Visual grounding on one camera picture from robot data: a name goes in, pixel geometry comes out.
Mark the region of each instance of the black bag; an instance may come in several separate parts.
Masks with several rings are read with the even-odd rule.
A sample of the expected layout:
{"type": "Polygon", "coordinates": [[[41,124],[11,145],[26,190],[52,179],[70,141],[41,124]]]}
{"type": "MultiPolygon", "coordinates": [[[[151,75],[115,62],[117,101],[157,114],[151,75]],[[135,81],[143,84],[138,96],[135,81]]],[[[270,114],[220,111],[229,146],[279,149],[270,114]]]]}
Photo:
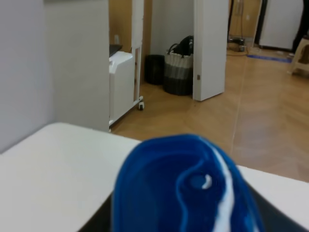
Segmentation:
{"type": "Polygon", "coordinates": [[[165,55],[163,89],[170,94],[189,95],[193,92],[194,37],[173,44],[165,55]]]}

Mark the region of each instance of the white tabletop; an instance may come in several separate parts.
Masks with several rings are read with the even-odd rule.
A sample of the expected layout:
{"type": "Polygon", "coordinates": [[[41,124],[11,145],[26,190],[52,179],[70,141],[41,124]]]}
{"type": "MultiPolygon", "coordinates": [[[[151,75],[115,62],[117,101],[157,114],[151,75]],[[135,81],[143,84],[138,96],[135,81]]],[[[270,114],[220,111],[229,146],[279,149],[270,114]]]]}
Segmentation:
{"type": "MultiPolygon", "coordinates": [[[[0,231],[77,232],[112,192],[139,141],[49,125],[0,156],[0,231]]],[[[240,167],[270,202],[309,229],[309,185],[240,167]]]]}

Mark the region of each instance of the wooden floor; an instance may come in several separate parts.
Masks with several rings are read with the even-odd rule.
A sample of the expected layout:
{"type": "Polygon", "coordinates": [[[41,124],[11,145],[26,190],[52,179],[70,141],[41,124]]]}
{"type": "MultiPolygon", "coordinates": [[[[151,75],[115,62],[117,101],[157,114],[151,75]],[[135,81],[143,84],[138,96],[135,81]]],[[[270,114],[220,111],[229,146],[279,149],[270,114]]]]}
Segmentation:
{"type": "Polygon", "coordinates": [[[227,57],[225,92],[203,102],[144,84],[145,110],[132,110],[112,132],[139,140],[202,135],[236,164],[309,182],[309,77],[288,68],[227,57]]]}

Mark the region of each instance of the white cart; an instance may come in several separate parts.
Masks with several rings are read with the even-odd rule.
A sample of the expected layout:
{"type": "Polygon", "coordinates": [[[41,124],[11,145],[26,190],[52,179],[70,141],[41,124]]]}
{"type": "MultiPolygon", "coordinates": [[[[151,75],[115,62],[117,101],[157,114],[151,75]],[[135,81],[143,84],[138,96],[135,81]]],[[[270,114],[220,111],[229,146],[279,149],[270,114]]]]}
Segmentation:
{"type": "Polygon", "coordinates": [[[145,107],[143,96],[140,96],[143,17],[144,0],[133,0],[132,53],[119,51],[110,57],[110,126],[134,106],[138,105],[139,110],[145,107]],[[135,65],[136,54],[138,56],[137,67],[135,65]]]}

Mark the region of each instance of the caster wheel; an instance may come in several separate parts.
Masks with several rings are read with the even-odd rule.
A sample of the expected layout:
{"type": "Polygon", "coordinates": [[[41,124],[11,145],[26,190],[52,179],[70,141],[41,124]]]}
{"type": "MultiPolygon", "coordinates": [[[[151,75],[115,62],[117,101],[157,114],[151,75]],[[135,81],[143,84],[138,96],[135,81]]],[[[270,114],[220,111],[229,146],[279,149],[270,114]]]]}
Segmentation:
{"type": "Polygon", "coordinates": [[[144,110],[145,108],[145,103],[144,102],[140,102],[139,103],[139,110],[144,110]]]}

